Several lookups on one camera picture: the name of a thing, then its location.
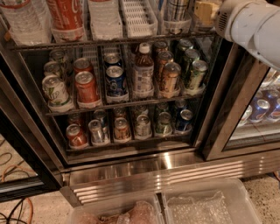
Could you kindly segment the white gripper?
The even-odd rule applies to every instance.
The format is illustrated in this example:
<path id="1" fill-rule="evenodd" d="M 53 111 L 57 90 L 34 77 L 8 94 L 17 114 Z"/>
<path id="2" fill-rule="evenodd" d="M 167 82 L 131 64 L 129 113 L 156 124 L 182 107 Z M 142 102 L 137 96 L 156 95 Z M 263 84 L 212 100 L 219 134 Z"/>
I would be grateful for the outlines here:
<path id="1" fill-rule="evenodd" d="M 195 0 L 194 17 L 199 27 L 215 27 L 227 41 L 245 46 L 253 35 L 253 7 L 263 0 Z"/>

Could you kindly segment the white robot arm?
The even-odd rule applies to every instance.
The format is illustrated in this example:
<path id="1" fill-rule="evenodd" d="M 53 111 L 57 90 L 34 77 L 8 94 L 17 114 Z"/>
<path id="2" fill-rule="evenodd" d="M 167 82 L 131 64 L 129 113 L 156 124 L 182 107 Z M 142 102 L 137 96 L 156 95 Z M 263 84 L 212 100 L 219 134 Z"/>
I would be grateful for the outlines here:
<path id="1" fill-rule="evenodd" d="M 280 7 L 266 0 L 195 0 L 194 15 L 227 41 L 280 70 Z"/>

